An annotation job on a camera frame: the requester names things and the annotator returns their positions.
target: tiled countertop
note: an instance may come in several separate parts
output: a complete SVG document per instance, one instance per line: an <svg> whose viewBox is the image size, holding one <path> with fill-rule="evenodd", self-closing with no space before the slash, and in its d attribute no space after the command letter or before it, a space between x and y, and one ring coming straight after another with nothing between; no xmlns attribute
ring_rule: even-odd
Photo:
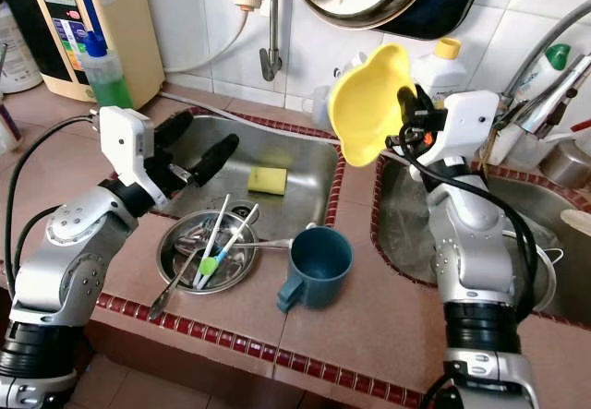
<svg viewBox="0 0 591 409"><path fill-rule="evenodd" d="M232 100L196 90L176 93L215 107L310 126L299 113ZM88 110L43 86L8 95L6 106L27 140L52 123ZM186 107L156 99L142 111L155 123ZM15 208L14 238L34 213L84 192L112 168L86 125L50 138L23 170ZM5 196L18 156L0 156L0 195ZM238 286L215 294L175 294L166 318L146 322L145 312L163 288L155 266L158 243L173 224L148 214L114 258L92 317L160 343L279 379L360 407L416 407L419 393L442 372L444 319L436 290L415 284L387 266L370 239L376 167L344 169L334 227L355 251L355 263L338 301L322 311L275 307L284 281L284 254L263 251L257 268ZM5 204L2 204L2 223ZM26 256L39 242L36 226ZM531 316L520 326L543 407L578 407L591 400L591 331Z"/></svg>

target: stainless steel sink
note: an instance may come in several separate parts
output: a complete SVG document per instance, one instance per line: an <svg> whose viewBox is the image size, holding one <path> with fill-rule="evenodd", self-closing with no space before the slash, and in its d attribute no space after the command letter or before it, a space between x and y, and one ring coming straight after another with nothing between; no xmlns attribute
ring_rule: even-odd
<svg viewBox="0 0 591 409"><path fill-rule="evenodd" d="M433 239L428 231L422 184L414 182L408 171L396 162L386 162L381 182L378 242L383 252L396 269L434 283L430 268ZM506 178L492 177L488 187L534 222L534 234L541 247L564 249L564 258L555 266L557 291L544 312L591 325L591 238L560 218L561 211L572 209L573 205L542 186Z"/></svg>
<svg viewBox="0 0 591 409"><path fill-rule="evenodd" d="M232 194L230 211L246 216L254 203L260 215L253 227L259 238L295 236L309 222L324 223L326 205L338 154L330 144L283 137L236 121L196 116L171 148L175 162L191 167L212 144L235 133L240 144L222 171L204 187L183 189L165 213L176 217L194 211L219 209L225 194ZM284 196L248 192L247 181L255 166L287 169Z"/></svg>

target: red tile border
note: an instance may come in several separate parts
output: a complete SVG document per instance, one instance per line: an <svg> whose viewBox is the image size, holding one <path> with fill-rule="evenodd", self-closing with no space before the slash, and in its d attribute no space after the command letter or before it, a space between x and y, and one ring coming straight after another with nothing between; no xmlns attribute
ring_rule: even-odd
<svg viewBox="0 0 591 409"><path fill-rule="evenodd" d="M189 107L189 108L187 108L187 110L189 110L193 115L210 115L210 116L222 117L221 115L216 114L215 112L212 112L208 109L205 109L205 108L199 107L199 106ZM280 130L285 130L285 131L290 131L290 132L297 132L298 134L309 135L311 137L337 139L336 136L334 136L333 134L331 134L325 130L319 130L319 129L313 129L311 127L293 125L293 124L284 123L281 121L270 120L268 118L258 118L256 116L240 114L239 112L234 112L234 111L228 111L228 112L232 115L239 116L240 118L242 118L244 120L250 121L252 123L256 123L261 126L270 127L273 129L280 129ZM326 204L324 225L327 227L334 226L334 222L336 219L336 208L337 208L337 204L339 201L339 194L341 191L341 183L343 182L344 168L346 166L346 161L344 160L343 153L341 152L341 146L336 145L336 144L333 146L337 151L339 159L338 159L338 161L336 163L336 167L334 169L334 174L332 176L331 190L330 190L330 193L328 196L329 200L327 201L327 204ZM164 218L170 218L172 220L179 220L180 219L180 217L170 215L168 213L163 213L163 212L158 212L158 211L151 211L150 213L153 215L158 215L158 216L164 217Z"/></svg>
<svg viewBox="0 0 591 409"><path fill-rule="evenodd" d="M407 275L406 273L404 273L402 271L399 271L398 268L392 264L392 262L390 261L390 258L386 255L386 253L384 252L383 248L380 245L380 241L378 240L378 230L379 230L378 220L380 217L380 200L381 200L381 181L380 180L381 180L381 176L383 175L383 171L385 169L386 162L388 162L389 160L390 160L389 158L381 155L380 157L378 157L378 159L376 161L376 183L374 184L374 189L373 189L373 206L372 206L372 210L371 210L371 223L369 225L369 229L370 229L369 230L369 237L370 237L374 247L380 253L380 256L384 260L384 262L388 266L390 266L394 271L396 271L396 273L398 273L398 275L405 277L407 280L411 281L412 283L422 284L426 287L434 288L434 287L436 287L436 284L434 284L434 283L423 282L421 280L411 277L410 275ZM475 169L475 168L476 168L475 164L472 163L472 169ZM496 176L498 178L508 178L508 179L520 181L522 183L530 183L530 184L542 186L546 189L551 190L552 192L557 193L561 197L563 197L565 200L567 200L569 203L571 203L574 208L591 212L591 202L587 201L585 199L585 197L583 197L577 190L569 189L566 187L560 187L560 186L556 185L555 183L552 183L550 180L548 180L547 178L545 178L541 175L524 174L524 173L514 171L512 169L507 169L505 167L499 167L499 166L489 166L488 167L488 174L492 175L492 176ZM581 324L576 321L569 321L564 318L555 318L554 316L551 316L550 314L545 314L545 313L535 312L534 314L538 317L545 318L545 319L552 319L554 321L557 321L562 324L567 324L569 326L575 326L575 327L591 330L591 328L587 328L585 324Z"/></svg>
<svg viewBox="0 0 591 409"><path fill-rule="evenodd" d="M149 308L147 306L117 296L101 294L97 299L97 306L133 319L148 320ZM280 349L272 344L262 343L231 331L208 326L193 319L164 313L155 321L150 321L150 324L160 326L163 330L176 331L200 339L205 343L214 343L222 348L253 356L274 365L287 367L295 372L323 379L335 385L405 407L418 407L416 402L422 398L420 392L401 388L315 358Z"/></svg>

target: yellow funnel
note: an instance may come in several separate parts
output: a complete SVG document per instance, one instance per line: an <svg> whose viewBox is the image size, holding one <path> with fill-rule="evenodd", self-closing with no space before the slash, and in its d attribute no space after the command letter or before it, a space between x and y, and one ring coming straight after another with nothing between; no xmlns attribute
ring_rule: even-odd
<svg viewBox="0 0 591 409"><path fill-rule="evenodd" d="M337 82L329 117L349 164L370 164L386 137L398 135L403 120L397 93L404 86L416 95L408 53L398 44L383 44Z"/></svg>

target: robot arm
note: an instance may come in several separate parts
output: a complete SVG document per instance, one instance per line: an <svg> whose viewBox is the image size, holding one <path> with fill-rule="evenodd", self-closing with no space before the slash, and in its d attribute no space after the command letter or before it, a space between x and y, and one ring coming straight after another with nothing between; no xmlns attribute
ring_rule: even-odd
<svg viewBox="0 0 591 409"><path fill-rule="evenodd" d="M428 125L414 130L414 149L421 149L425 133L437 134L426 151L423 146L418 162L487 191L467 161L486 139L497 103L497 95L473 91L448 97L445 110L423 105L419 108L427 112L420 112L412 106L405 121L419 114L424 117L413 123ZM401 105L409 108L408 102ZM427 120L430 115L439 116L440 121L429 130L438 123ZM398 144L400 137L389 141ZM517 335L513 265L502 241L503 210L480 196L424 176L415 167L410 171L428 192L429 230L436 244L433 269L447 322L444 368L453 387L438 393L435 407L537 409L531 368L521 355Z"/></svg>
<svg viewBox="0 0 591 409"><path fill-rule="evenodd" d="M89 321L113 256L179 188L209 180L234 152L231 135L196 167L172 163L165 147L190 126L185 112L154 129L130 109L102 108L101 147L113 164L108 179L57 209L39 250L18 272L5 344L0 350L0 407L62 407L74 389L74 348Z"/></svg>

